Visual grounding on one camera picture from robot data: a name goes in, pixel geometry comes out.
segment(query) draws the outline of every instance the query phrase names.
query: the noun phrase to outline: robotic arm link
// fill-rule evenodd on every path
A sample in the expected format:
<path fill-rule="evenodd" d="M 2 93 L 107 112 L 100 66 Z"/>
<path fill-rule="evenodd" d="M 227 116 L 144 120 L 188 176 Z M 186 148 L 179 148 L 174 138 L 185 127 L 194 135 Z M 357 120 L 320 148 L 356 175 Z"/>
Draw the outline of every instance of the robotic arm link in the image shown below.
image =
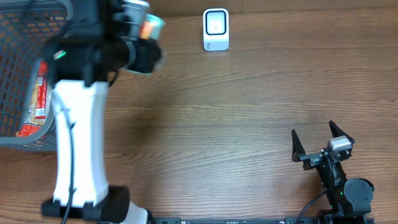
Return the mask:
<path fill-rule="evenodd" d="M 153 218 L 150 211 L 130 202 L 129 189 L 109 185 L 104 168 L 104 109 L 108 73 L 120 68 L 151 73 L 162 57 L 156 38 L 141 38 L 149 3 L 141 0 L 72 0 L 73 18 L 60 34 L 46 41 L 42 57 L 48 64 L 47 80 L 53 86 L 57 123 L 58 176 L 53 197 L 42 204 L 42 214 L 81 218 L 99 223 L 124 224 L 372 224 L 374 187 L 366 179 L 350 179 L 341 162 L 351 157 L 354 139 L 333 121 L 333 138 L 321 152 L 306 155 L 292 131 L 292 161 L 303 169 L 316 169 L 330 210 L 316 217 L 283 220 L 181 220 Z"/>

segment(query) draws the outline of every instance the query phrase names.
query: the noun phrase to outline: wood grain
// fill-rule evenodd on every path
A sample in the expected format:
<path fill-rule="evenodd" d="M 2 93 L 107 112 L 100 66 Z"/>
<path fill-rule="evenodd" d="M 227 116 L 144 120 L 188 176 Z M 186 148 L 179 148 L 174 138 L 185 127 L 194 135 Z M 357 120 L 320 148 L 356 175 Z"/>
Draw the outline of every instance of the wood grain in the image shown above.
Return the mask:
<path fill-rule="evenodd" d="M 165 18 L 163 69 L 122 73 L 110 89 L 109 182 L 128 185 L 155 216 L 297 215 L 321 186 L 314 170 L 290 161 L 290 132 L 316 152 L 333 119 L 356 140 L 348 177 L 376 187 L 371 216 L 398 220 L 397 16 L 398 8 L 232 15 L 227 52 L 203 50 L 200 16 Z M 58 223 L 39 215 L 56 167 L 54 152 L 3 149 L 0 223 Z M 308 215 L 327 206 L 323 198 Z"/>
<path fill-rule="evenodd" d="M 149 0 L 158 16 L 199 16 L 206 9 L 222 7 L 229 13 L 280 12 L 325 9 L 397 7 L 395 0 Z"/>

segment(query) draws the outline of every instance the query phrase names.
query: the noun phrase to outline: gray plastic basket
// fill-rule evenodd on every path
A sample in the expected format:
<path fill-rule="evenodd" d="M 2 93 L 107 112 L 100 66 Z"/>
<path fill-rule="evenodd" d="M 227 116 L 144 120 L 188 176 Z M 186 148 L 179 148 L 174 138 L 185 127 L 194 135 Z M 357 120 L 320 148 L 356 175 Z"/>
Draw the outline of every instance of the gray plastic basket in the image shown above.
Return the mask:
<path fill-rule="evenodd" d="M 28 137 L 15 136 L 29 109 L 40 47 L 59 32 L 72 14 L 72 5 L 67 0 L 0 1 L 0 147 L 57 150 L 51 109 L 39 131 Z"/>

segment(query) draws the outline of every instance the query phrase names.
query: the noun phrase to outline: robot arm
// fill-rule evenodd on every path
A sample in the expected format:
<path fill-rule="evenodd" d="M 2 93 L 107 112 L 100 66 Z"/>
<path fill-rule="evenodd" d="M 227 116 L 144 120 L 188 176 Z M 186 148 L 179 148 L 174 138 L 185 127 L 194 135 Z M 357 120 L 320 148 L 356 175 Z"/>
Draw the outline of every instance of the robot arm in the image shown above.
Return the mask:
<path fill-rule="evenodd" d="M 160 60 L 154 39 L 140 39 L 148 2 L 76 0 L 74 15 L 42 50 L 53 86 L 58 176 L 43 215 L 146 224 L 147 210 L 130 202 L 127 187 L 109 186 L 103 159 L 108 73 L 150 73 Z"/>

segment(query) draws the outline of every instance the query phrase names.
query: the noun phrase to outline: white plastic device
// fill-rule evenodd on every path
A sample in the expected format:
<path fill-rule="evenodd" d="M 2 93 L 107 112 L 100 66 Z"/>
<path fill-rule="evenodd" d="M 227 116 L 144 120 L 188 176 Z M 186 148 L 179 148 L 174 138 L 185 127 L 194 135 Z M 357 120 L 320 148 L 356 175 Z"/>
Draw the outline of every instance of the white plastic device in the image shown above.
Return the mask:
<path fill-rule="evenodd" d="M 203 47 L 207 51 L 228 50 L 229 14 L 226 9 L 207 9 L 203 13 Z"/>

